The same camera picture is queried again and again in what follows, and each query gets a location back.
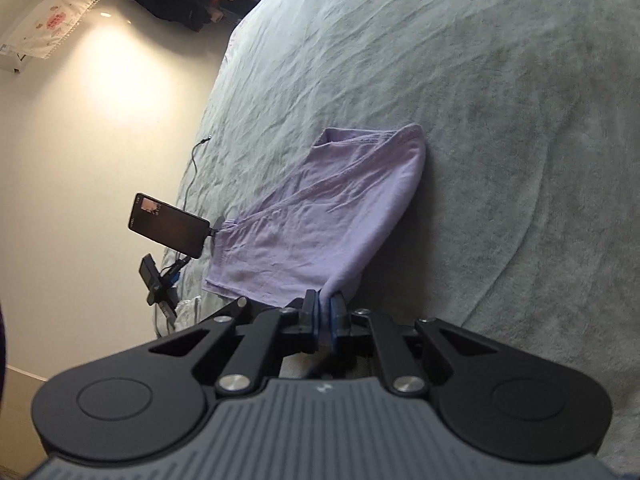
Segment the logo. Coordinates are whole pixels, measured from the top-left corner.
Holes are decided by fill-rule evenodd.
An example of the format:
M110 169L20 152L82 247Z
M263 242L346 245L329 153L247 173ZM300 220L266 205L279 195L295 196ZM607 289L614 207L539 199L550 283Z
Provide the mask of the logo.
M327 383L321 384L320 386L316 386L316 390L318 390L321 394L327 394L333 389L334 387Z

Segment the smartphone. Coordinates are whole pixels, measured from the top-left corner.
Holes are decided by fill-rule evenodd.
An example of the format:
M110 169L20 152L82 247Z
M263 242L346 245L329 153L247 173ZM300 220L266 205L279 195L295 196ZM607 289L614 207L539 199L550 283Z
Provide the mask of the smartphone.
M129 229L191 258L202 256L209 221L142 193L136 195Z

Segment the bed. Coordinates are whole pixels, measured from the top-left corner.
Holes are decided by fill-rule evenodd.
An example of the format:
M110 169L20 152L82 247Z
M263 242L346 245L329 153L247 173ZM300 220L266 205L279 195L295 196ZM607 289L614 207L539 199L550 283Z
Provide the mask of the bed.
M586 372L614 404L601 457L640 470L639 37L640 0L263 0L212 90L187 210L232 217L325 127L421 124L422 181L351 306Z

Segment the metal pivot screw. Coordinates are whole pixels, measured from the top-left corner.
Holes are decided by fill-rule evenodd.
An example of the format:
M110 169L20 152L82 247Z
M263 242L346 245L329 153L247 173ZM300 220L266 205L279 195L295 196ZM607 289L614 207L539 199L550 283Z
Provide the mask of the metal pivot screw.
M232 374L221 377L218 381L218 384L223 390L226 390L228 392L237 392L238 390L244 390L245 388L249 387L251 381L247 376Z
M394 381L393 387L398 392L412 394L424 388L424 381L415 375L403 375Z

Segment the lavender cloth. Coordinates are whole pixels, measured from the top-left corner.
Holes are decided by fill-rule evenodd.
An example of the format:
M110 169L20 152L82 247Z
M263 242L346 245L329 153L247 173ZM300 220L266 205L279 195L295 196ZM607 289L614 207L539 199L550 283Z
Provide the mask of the lavender cloth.
M285 306L321 289L349 299L422 174L422 128L326 129L267 197L216 235L203 288Z

